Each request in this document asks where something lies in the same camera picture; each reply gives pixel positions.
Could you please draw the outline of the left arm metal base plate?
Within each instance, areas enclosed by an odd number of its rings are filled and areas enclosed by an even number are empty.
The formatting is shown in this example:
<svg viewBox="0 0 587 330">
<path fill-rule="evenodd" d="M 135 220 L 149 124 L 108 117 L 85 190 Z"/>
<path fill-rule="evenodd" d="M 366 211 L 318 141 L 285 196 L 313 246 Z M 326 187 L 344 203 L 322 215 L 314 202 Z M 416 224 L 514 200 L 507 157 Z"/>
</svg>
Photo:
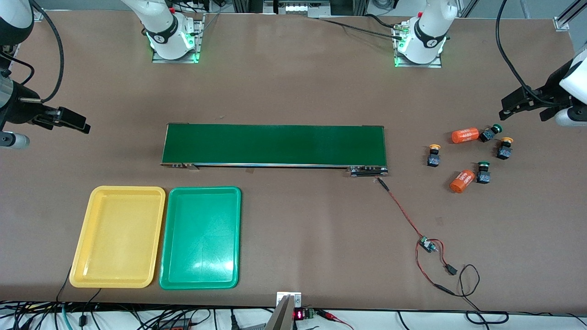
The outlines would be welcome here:
<svg viewBox="0 0 587 330">
<path fill-rule="evenodd" d="M 415 33 L 415 24 L 409 20 L 394 25 L 392 35 L 399 37 L 393 42 L 395 67 L 442 67 L 441 53 L 447 36 L 425 36 L 421 40 Z"/>
</svg>

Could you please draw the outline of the orange cylinder marked 4680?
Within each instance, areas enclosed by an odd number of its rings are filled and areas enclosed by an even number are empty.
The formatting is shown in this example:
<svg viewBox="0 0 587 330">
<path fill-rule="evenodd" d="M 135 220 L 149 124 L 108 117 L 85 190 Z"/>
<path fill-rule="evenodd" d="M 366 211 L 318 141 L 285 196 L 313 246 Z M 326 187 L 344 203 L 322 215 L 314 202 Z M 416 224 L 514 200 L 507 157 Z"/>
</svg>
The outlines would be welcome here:
<svg viewBox="0 0 587 330">
<path fill-rule="evenodd" d="M 463 193 L 467 187 L 475 180 L 476 175 L 470 170 L 461 171 L 456 178 L 449 184 L 451 191 Z"/>
<path fill-rule="evenodd" d="M 451 140 L 454 144 L 461 144 L 473 141 L 479 138 L 480 132 L 476 127 L 468 129 L 455 130 L 451 133 Z"/>
</svg>

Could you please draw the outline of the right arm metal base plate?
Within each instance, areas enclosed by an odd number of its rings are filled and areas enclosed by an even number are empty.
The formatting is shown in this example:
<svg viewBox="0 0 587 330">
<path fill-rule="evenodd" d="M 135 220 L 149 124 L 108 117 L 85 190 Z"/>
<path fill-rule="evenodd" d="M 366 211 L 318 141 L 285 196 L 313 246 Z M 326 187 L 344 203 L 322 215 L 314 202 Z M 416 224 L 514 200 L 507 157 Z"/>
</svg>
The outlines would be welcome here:
<svg viewBox="0 0 587 330">
<path fill-rule="evenodd" d="M 156 44 L 150 40 L 153 63 L 199 63 L 205 18 L 193 19 L 184 16 L 178 19 L 178 29 L 167 44 Z"/>
</svg>

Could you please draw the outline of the yellow plastic tray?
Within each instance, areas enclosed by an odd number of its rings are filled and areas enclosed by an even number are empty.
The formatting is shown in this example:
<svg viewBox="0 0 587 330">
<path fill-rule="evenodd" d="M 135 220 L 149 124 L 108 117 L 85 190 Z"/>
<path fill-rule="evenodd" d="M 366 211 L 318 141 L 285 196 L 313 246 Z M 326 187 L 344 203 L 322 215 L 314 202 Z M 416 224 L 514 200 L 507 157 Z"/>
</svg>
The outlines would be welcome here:
<svg viewBox="0 0 587 330">
<path fill-rule="evenodd" d="M 69 275 L 77 288 L 140 289 L 151 284 L 166 192 L 100 186 L 89 197 Z"/>
</svg>

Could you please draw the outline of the white electrical device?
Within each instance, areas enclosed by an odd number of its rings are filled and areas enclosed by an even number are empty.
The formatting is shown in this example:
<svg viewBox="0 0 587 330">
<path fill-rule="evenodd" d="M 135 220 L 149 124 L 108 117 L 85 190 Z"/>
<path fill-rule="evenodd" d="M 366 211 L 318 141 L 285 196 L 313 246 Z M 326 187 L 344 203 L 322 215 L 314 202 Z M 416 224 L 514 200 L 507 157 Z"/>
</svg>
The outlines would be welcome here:
<svg viewBox="0 0 587 330">
<path fill-rule="evenodd" d="M 320 18 L 332 12 L 330 0 L 264 0 L 263 13 Z"/>
</svg>

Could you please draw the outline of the red clip lead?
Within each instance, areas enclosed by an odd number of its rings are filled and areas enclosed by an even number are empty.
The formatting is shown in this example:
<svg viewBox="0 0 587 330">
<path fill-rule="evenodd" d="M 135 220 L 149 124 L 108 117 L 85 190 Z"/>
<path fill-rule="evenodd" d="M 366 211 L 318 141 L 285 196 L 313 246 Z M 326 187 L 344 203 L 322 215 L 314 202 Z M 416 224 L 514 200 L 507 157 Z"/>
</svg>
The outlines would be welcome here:
<svg viewBox="0 0 587 330">
<path fill-rule="evenodd" d="M 335 322 L 335 323 L 338 323 L 338 324 L 343 324 L 343 325 L 349 327 L 351 330 L 355 330 L 354 327 L 351 326 L 350 324 L 342 321 L 341 319 L 339 319 L 338 317 L 336 317 L 332 313 L 329 313 L 329 312 L 327 312 L 327 311 L 325 311 L 323 309 L 315 309 L 315 313 L 319 317 L 325 318 L 328 321 Z"/>
</svg>

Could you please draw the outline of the green plastic tray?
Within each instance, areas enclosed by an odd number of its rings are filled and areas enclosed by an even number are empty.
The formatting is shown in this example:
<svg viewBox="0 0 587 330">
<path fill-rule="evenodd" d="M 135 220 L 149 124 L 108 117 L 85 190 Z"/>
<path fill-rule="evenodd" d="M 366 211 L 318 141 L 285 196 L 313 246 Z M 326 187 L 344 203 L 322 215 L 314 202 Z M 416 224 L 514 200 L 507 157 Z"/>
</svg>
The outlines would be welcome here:
<svg viewBox="0 0 587 330">
<path fill-rule="evenodd" d="M 170 191 L 159 275 L 163 290 L 228 290 L 237 285 L 241 201 L 235 186 Z"/>
</svg>

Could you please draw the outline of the green conveyor belt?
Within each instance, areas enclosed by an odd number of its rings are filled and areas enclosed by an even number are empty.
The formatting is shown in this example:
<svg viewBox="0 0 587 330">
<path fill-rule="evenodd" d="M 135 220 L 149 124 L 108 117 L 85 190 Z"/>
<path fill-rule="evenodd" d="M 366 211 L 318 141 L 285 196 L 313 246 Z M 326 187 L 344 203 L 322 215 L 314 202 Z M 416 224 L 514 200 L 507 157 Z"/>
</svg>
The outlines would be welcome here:
<svg viewBox="0 0 587 330">
<path fill-rule="evenodd" d="M 352 177 L 388 174 L 382 126 L 169 123 L 161 165 L 346 169 Z"/>
</svg>

